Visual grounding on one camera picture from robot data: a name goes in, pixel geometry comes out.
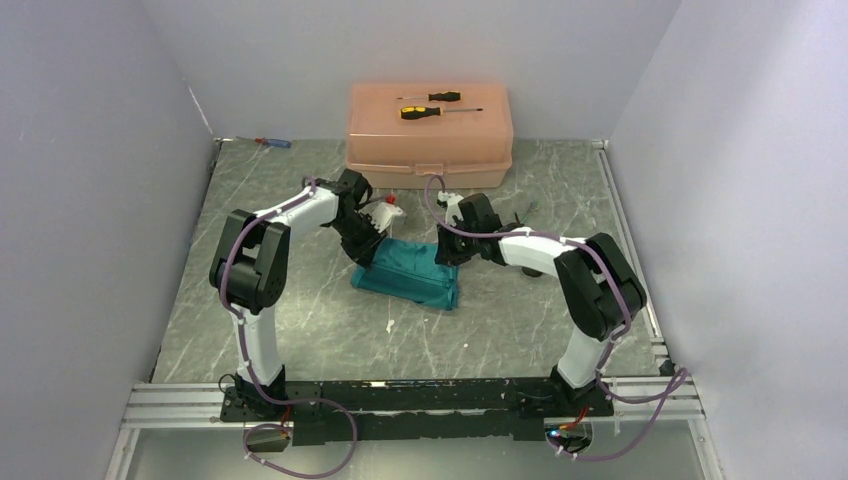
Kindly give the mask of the teal cloth napkin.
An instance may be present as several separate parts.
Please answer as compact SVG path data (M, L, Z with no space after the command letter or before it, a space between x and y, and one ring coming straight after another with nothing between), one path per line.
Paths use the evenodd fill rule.
M350 284L424 307L452 311L459 306L459 268L437 264L437 250L433 243L385 239L371 265L354 270Z

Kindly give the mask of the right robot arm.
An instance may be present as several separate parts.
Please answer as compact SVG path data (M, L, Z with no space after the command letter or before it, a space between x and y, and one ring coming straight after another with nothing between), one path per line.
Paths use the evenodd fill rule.
M459 266L476 257L528 275L559 282L574 331L553 367L551 401L574 415L597 386L614 339L628 331L646 306L646 291L616 241L606 233L586 239L535 231L521 223L502 223L488 197L440 191L436 263Z

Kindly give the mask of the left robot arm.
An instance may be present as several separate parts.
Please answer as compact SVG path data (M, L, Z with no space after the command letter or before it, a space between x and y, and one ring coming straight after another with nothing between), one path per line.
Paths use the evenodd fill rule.
M275 305L287 283L291 244L332 229L347 257L369 267L392 224L405 215L393 202L372 194L362 174L346 169L336 180L307 176L293 197L256 211L236 209L225 220L209 282L233 322L237 387L261 419L279 417L289 401Z

